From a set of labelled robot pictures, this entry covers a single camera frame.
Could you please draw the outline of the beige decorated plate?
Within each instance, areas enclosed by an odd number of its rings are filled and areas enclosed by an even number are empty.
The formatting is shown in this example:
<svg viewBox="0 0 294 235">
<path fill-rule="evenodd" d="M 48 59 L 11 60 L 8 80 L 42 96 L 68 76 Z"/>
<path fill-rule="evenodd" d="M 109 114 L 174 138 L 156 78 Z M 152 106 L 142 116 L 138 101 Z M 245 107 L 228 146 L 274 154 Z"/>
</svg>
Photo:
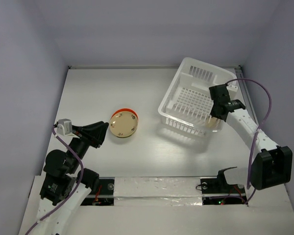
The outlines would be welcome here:
<svg viewBox="0 0 294 235">
<path fill-rule="evenodd" d="M 130 112 L 120 112 L 110 118 L 109 130 L 118 138 L 132 136 L 138 127 L 138 118 Z"/>
</svg>

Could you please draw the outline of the tan plate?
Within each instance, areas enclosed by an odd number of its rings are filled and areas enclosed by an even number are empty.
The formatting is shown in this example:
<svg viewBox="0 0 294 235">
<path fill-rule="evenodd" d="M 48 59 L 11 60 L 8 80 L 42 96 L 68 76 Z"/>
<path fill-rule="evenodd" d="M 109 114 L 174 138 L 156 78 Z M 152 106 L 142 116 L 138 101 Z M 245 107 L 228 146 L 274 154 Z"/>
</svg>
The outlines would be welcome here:
<svg viewBox="0 0 294 235">
<path fill-rule="evenodd" d="M 207 120 L 206 120 L 206 123 L 205 123 L 205 126 L 207 128 L 216 128 L 218 125 L 219 125 L 219 122 L 220 120 L 216 117 L 209 117 Z"/>
</svg>

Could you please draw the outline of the orange plate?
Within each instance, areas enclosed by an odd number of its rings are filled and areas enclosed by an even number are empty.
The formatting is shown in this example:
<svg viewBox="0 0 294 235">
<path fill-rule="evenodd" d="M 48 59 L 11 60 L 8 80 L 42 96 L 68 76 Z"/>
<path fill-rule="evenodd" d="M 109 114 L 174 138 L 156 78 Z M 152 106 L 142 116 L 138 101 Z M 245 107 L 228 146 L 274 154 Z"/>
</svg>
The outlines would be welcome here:
<svg viewBox="0 0 294 235">
<path fill-rule="evenodd" d="M 135 115 L 136 118 L 138 118 L 137 113 L 136 113 L 134 110 L 129 109 L 129 108 L 121 108 L 121 109 L 118 109 L 117 111 L 115 111 L 115 112 L 112 114 L 111 117 L 113 117 L 114 115 L 116 115 L 117 113 L 120 113 L 120 112 L 130 112 L 130 113 L 132 113 L 133 115 Z"/>
</svg>

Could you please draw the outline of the white plastic dish rack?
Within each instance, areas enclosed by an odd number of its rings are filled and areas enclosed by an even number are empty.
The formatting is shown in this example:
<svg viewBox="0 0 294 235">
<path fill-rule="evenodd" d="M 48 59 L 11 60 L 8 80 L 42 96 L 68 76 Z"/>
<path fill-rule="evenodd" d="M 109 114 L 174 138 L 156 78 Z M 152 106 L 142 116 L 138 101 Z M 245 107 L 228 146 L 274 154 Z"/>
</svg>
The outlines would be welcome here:
<svg viewBox="0 0 294 235">
<path fill-rule="evenodd" d="M 221 131 L 222 120 L 214 129 L 205 126 L 213 107 L 209 87 L 228 81 L 238 86 L 235 78 L 236 75 L 226 69 L 184 58 L 158 107 L 161 122 L 190 137 L 206 137 Z M 234 99 L 237 92 L 229 94 Z"/>
</svg>

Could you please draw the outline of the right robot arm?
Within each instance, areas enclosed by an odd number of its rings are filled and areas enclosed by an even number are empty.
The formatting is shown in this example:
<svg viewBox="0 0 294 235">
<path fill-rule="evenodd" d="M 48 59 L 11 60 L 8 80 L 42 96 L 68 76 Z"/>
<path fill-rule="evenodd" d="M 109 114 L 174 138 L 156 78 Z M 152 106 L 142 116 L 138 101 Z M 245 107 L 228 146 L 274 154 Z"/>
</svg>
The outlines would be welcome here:
<svg viewBox="0 0 294 235">
<path fill-rule="evenodd" d="M 250 149 L 246 187 L 263 190 L 291 179 L 293 152 L 270 139 L 251 118 L 245 105 L 230 98 L 227 84 L 209 88 L 213 101 L 211 116 L 231 126 Z"/>
</svg>

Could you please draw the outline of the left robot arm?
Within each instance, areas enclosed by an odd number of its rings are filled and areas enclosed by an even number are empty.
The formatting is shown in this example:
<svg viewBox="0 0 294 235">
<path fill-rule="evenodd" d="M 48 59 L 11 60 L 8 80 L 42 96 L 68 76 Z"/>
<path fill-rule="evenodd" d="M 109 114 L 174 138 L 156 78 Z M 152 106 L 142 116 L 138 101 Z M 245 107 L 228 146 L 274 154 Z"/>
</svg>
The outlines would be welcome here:
<svg viewBox="0 0 294 235">
<path fill-rule="evenodd" d="M 45 158 L 36 222 L 26 232 L 28 235 L 66 234 L 84 199 L 100 193 L 99 174 L 85 168 L 82 159 L 90 147 L 101 147 L 108 126 L 103 121 L 75 126 L 66 118 L 52 126 L 53 136 L 66 150 L 52 150 Z"/>
</svg>

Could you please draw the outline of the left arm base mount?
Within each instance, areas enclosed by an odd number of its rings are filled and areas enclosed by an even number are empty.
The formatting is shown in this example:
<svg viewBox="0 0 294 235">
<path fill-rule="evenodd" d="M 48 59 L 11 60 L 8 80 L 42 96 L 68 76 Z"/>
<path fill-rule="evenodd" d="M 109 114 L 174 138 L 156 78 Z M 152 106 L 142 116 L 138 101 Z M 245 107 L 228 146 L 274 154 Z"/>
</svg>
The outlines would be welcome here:
<svg viewBox="0 0 294 235">
<path fill-rule="evenodd" d="M 115 178 L 99 179 L 99 187 L 91 192 L 81 203 L 82 206 L 113 206 Z"/>
</svg>

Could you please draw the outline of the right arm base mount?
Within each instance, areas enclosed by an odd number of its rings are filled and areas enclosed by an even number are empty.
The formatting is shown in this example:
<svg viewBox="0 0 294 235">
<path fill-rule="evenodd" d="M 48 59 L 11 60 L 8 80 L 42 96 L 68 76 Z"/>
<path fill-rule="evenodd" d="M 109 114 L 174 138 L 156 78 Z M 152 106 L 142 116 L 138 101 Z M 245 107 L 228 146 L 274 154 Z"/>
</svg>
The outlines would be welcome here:
<svg viewBox="0 0 294 235">
<path fill-rule="evenodd" d="M 244 186 L 229 184 L 225 172 L 236 167 L 228 167 L 218 171 L 215 177 L 203 177 L 196 186 L 202 194 L 204 205 L 241 204 L 247 202 Z"/>
</svg>

